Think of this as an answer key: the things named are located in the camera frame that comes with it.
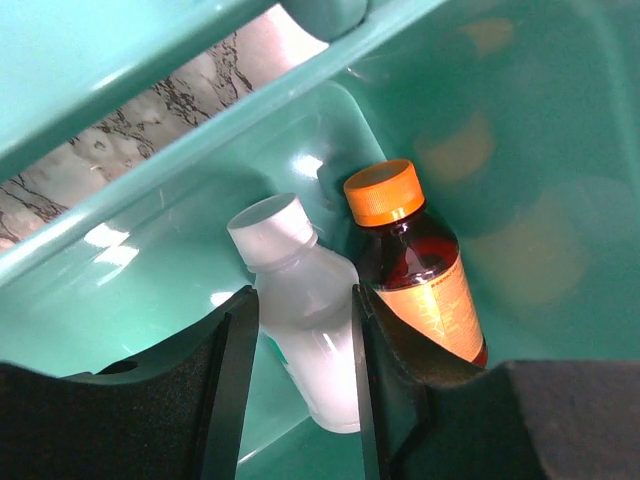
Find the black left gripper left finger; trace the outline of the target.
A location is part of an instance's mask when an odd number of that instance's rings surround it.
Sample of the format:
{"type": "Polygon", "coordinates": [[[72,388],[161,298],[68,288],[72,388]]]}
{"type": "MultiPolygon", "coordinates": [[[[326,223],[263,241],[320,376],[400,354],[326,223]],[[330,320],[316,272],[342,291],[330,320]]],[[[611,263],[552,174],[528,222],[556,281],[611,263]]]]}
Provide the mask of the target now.
{"type": "Polygon", "coordinates": [[[244,287],[203,319],[98,373],[1,366],[5,479],[231,479],[258,336],[244,287]]]}

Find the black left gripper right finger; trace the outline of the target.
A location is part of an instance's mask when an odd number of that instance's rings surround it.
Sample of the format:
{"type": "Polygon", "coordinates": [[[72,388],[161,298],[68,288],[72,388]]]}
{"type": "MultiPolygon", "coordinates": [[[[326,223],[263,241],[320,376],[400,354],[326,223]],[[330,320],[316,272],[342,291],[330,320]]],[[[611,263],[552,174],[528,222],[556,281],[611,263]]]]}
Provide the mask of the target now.
{"type": "Polygon", "coordinates": [[[635,361],[508,361],[483,369],[352,291],[369,479],[635,479],[635,361]]]}

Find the brown bottle orange cap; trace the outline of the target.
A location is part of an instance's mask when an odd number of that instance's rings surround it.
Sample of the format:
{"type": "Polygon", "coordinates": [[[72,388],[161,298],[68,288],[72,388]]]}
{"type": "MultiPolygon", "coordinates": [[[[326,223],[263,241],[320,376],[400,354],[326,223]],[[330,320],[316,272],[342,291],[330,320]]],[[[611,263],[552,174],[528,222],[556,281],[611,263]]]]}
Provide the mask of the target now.
{"type": "Polygon", "coordinates": [[[485,366],[488,347],[457,237],[428,211],[413,163],[369,166],[345,182],[344,192],[365,235],[356,263],[361,281],[409,326],[485,366]]]}

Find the white plastic bottle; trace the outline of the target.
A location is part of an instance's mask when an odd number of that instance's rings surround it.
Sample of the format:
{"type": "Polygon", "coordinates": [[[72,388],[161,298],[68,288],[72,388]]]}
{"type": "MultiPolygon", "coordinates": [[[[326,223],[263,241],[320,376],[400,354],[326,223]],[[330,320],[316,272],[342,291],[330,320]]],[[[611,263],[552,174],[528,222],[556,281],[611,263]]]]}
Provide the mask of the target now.
{"type": "Polygon", "coordinates": [[[321,246],[299,198],[271,196],[232,218],[227,230],[255,276],[260,326],[312,419],[327,431],[359,431],[347,258],[321,246]]]}

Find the teal medicine box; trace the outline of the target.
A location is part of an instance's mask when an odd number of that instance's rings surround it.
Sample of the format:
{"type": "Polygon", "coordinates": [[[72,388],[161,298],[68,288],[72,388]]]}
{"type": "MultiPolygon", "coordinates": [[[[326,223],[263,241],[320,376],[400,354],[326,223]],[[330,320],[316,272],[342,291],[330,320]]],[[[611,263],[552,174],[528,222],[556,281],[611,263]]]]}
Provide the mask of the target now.
{"type": "MultiPolygon", "coordinates": [[[[351,261],[352,291],[371,288],[344,184],[395,159],[457,237],[488,347],[478,367],[639,365],[638,3],[284,9],[326,50],[2,255],[1,366],[98,373],[257,293],[227,225],[278,194],[351,261]]],[[[231,479],[369,479],[361,426],[312,419],[259,306],[231,479]]]]}

